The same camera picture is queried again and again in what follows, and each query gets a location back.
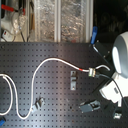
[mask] black clip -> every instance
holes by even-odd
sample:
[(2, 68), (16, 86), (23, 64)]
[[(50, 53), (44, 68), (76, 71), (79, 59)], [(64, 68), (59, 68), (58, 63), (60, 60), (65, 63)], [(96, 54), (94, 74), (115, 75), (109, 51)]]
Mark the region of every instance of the black clip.
[(81, 103), (79, 108), (81, 109), (82, 113), (84, 112), (91, 112), (100, 109), (100, 102), (95, 100), (90, 103)]

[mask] clear plastic bin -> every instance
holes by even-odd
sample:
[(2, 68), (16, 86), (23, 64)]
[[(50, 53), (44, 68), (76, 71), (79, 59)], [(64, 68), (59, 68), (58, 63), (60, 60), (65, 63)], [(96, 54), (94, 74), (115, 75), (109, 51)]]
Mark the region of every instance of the clear plastic bin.
[(35, 41), (89, 42), (93, 0), (35, 0)]

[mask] cable end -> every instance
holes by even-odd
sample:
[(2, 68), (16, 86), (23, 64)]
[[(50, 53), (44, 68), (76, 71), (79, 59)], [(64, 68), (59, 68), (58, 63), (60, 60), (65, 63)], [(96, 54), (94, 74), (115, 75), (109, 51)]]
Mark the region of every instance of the cable end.
[(89, 77), (99, 78), (100, 73), (97, 72), (95, 68), (89, 68), (88, 76), (89, 76)]

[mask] pegboard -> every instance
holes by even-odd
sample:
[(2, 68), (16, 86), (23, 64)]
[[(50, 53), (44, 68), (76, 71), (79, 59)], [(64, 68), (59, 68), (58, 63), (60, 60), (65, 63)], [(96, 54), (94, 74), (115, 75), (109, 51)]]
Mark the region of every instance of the pegboard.
[[(32, 75), (36, 67), (50, 57), (63, 59), (84, 69), (105, 64), (88, 44), (0, 43), (0, 73), (8, 74), (14, 80), (21, 115), (26, 115), (30, 107)], [(49, 61), (42, 65), (34, 83), (34, 102), (43, 97), (45, 105), (39, 111), (30, 114), (26, 120), (21, 120), (16, 114), (14, 95), (12, 109), (5, 116), (6, 123), (2, 127), (127, 128), (127, 113), (121, 120), (114, 120), (111, 111), (106, 115), (102, 109), (81, 113), (80, 103), (95, 99), (92, 92), (103, 79), (89, 78), (87, 73), (77, 71), (77, 88), (76, 91), (71, 91), (71, 71), (76, 70), (57, 61)], [(9, 104), (9, 87), (0, 78), (0, 112), (6, 111)]]

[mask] white cable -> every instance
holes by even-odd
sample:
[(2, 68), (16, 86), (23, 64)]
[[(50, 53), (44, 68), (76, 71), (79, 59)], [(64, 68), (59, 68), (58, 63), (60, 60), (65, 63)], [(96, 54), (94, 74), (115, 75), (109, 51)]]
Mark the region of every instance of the white cable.
[[(32, 105), (33, 105), (33, 86), (34, 86), (34, 79), (35, 79), (36, 73), (37, 73), (37, 71), (39, 70), (39, 68), (40, 68), (45, 62), (51, 61), (51, 60), (60, 61), (60, 62), (66, 64), (66, 65), (68, 65), (68, 66), (70, 66), (70, 67), (72, 67), (72, 68), (74, 68), (74, 69), (76, 69), (76, 70), (79, 70), (79, 71), (89, 72), (89, 70), (80, 69), (80, 68), (78, 68), (78, 67), (76, 67), (76, 66), (74, 66), (74, 65), (72, 65), (72, 64), (70, 64), (70, 63), (68, 63), (68, 62), (66, 62), (66, 61), (64, 61), (64, 60), (58, 59), (58, 58), (48, 58), (48, 59), (42, 61), (42, 63), (36, 68), (36, 70), (35, 70), (35, 72), (34, 72), (34, 74), (33, 74), (33, 76), (32, 76), (32, 83), (31, 83), (31, 105), (30, 105), (29, 112), (28, 112), (28, 114), (27, 114), (25, 117), (22, 117), (22, 116), (19, 114), (19, 112), (18, 112), (18, 95), (17, 95), (17, 89), (16, 89), (16, 85), (15, 85), (14, 81), (13, 81), (13, 80), (11, 79), (11, 77), (9, 77), (8, 75), (6, 75), (6, 74), (0, 74), (0, 76), (3, 76), (3, 78), (8, 82), (9, 87), (10, 87), (10, 92), (11, 92), (11, 103), (10, 103), (10, 107), (9, 107), (9, 109), (8, 109), (7, 112), (10, 111), (10, 109), (11, 109), (11, 107), (12, 107), (12, 102), (13, 102), (12, 89), (11, 89), (11, 85), (10, 85), (9, 81), (7, 80), (7, 78), (11, 81), (11, 83), (12, 83), (12, 85), (13, 85), (13, 87), (14, 87), (14, 90), (15, 90), (15, 96), (16, 96), (16, 112), (17, 112), (17, 115), (19, 116), (19, 118), (25, 120), (25, 119), (27, 119), (27, 118), (29, 117), (29, 115), (30, 115), (30, 113), (31, 113), (31, 111), (32, 111)], [(101, 65), (101, 66), (98, 66), (98, 67), (96, 67), (96, 68), (101, 68), (101, 67), (107, 67), (107, 66)]]
[(6, 112), (4, 112), (4, 113), (0, 113), (0, 116), (4, 116), (4, 115), (8, 114), (9, 111), (11, 110), (11, 108), (12, 108), (12, 103), (13, 103), (13, 93), (12, 93), (11, 84), (10, 84), (10, 82), (8, 81), (8, 79), (7, 79), (4, 75), (1, 75), (1, 74), (0, 74), (0, 76), (3, 76), (3, 79), (8, 83), (8, 85), (9, 85), (9, 89), (10, 89), (10, 93), (11, 93), (11, 102), (10, 102), (10, 106), (9, 106), (8, 110), (7, 110)]
[(96, 67), (96, 69), (99, 69), (99, 68), (106, 68), (108, 71), (110, 71), (110, 68), (107, 67), (106, 65), (100, 65)]

